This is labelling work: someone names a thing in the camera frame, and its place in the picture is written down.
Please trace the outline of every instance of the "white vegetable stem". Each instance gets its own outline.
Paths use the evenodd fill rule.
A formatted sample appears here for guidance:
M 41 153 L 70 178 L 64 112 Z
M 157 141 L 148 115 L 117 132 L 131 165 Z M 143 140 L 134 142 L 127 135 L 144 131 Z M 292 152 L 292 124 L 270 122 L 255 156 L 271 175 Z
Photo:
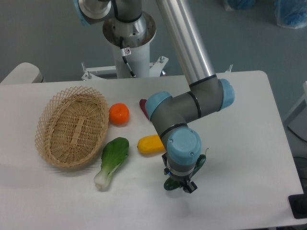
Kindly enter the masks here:
M 95 186 L 98 189 L 106 189 L 109 184 L 110 181 L 112 179 L 113 173 L 115 172 L 115 170 L 119 167 L 116 166 L 112 171 L 107 170 L 106 168 L 103 168 L 95 177 L 94 177 L 94 183 Z

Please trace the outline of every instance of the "woven basket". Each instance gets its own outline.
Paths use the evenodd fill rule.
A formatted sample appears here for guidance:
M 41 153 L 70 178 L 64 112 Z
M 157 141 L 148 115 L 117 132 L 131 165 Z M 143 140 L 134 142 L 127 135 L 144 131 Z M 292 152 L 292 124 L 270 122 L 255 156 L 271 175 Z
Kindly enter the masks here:
M 35 146 L 48 163 L 79 167 L 100 150 L 106 136 L 109 112 L 103 95 L 87 87 L 59 92 L 39 119 Z

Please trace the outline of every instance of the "light blue joint cap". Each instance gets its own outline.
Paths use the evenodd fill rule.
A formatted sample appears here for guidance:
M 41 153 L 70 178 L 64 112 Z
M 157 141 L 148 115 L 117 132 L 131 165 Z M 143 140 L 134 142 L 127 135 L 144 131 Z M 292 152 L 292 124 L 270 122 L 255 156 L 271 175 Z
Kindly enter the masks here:
M 157 92 L 154 95 L 152 95 L 145 104 L 145 109 L 147 111 L 147 114 L 149 116 L 149 119 L 152 118 L 152 115 L 155 111 L 155 109 L 161 104 L 162 101 L 164 101 L 166 98 L 172 97 L 172 95 L 169 94 L 169 92 Z
M 176 129 L 167 140 L 167 153 L 177 164 L 194 164 L 201 154 L 200 136 L 188 127 Z
M 76 8 L 77 14 L 78 14 L 79 19 L 82 22 L 82 24 L 85 25 L 85 26 L 89 26 L 90 24 L 85 20 L 85 18 L 82 15 L 82 12 L 80 11 L 78 0 L 73 0 L 73 4 Z
M 227 108 L 235 101 L 235 91 L 226 79 L 220 79 L 223 86 L 223 104 L 220 110 Z

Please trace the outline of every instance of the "blue object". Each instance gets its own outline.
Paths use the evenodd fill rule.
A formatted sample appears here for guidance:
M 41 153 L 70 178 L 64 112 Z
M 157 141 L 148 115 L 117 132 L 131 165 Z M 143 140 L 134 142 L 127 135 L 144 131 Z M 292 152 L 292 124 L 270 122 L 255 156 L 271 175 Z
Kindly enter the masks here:
M 235 10 L 250 9 L 256 4 L 257 0 L 227 0 L 229 6 Z
M 297 27 L 307 21 L 307 0 L 277 0 L 275 5 L 279 24 Z
M 226 79 L 220 79 L 223 86 L 223 104 L 220 110 L 230 106 L 235 101 L 235 91 Z
M 145 104 L 145 109 L 147 111 L 147 114 L 149 116 L 149 119 L 151 120 L 152 115 L 155 111 L 155 109 L 161 104 L 162 101 L 164 101 L 166 98 L 172 97 L 169 92 L 157 92 L 154 95 L 152 95 Z
M 201 154 L 201 139 L 188 127 L 178 128 L 168 138 L 167 153 L 177 164 L 194 164 Z
M 82 12 L 79 8 L 78 0 L 73 0 L 73 4 L 76 8 L 77 14 L 78 14 L 79 19 L 82 22 L 82 24 L 85 25 L 85 26 L 89 26 L 90 24 L 85 20 L 85 18 L 83 17 L 83 14 L 82 14 Z

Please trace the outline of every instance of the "orange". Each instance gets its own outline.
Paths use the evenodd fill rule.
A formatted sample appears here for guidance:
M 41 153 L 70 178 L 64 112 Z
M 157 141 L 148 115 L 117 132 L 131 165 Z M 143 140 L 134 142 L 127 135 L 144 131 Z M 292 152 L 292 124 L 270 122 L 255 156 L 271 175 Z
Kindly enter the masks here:
M 109 118 L 115 125 L 122 125 L 129 120 L 129 109 L 123 103 L 117 103 L 111 106 Z

